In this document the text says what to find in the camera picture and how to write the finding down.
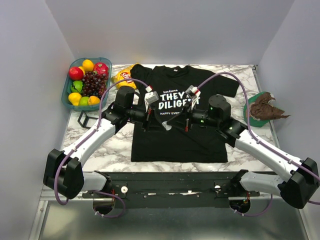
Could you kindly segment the black printed t-shirt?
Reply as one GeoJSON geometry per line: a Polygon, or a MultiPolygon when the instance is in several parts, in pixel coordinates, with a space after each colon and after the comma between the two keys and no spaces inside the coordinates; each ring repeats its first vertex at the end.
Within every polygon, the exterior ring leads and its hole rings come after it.
{"type": "MultiPolygon", "coordinates": [[[[156,66],[148,68],[135,64],[130,70],[133,79],[150,85],[159,95],[155,111],[161,122],[177,115],[190,99],[185,93],[189,86],[199,86],[214,75],[210,70],[185,67],[156,66]]],[[[226,163],[225,143],[212,127],[193,125],[190,132],[172,128],[167,131],[143,131],[136,123],[131,148],[132,162],[226,163]]]]}

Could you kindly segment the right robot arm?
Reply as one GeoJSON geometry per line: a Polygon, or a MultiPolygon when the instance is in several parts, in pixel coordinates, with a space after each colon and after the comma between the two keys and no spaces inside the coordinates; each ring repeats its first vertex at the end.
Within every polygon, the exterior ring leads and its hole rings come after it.
{"type": "Polygon", "coordinates": [[[249,126],[231,117],[231,106],[222,95],[211,96],[207,110],[193,109],[187,103],[176,116],[163,122],[168,131],[175,127],[189,132],[193,125],[215,128],[223,142],[250,154],[274,172],[273,175],[241,172],[230,183],[230,191],[236,196],[247,191],[264,192],[303,209],[320,186],[318,166],[313,159],[302,160],[259,137],[249,126]]]}

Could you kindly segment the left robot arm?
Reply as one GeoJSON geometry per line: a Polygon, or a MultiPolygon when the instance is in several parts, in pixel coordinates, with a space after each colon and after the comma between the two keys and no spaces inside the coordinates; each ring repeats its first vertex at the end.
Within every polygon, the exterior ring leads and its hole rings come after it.
{"type": "Polygon", "coordinates": [[[68,200],[80,192],[94,191],[104,198],[110,194],[111,185],[106,174],[93,171],[83,172],[83,165],[90,156],[108,139],[112,138],[128,122],[142,123],[143,130],[162,127],[155,108],[159,95],[150,86],[146,88],[144,108],[133,104],[135,90],[120,87],[115,101],[103,112],[94,125],[77,141],[63,150],[53,149],[47,156],[43,183],[54,191],[56,200],[65,205],[59,196],[68,200]]]}

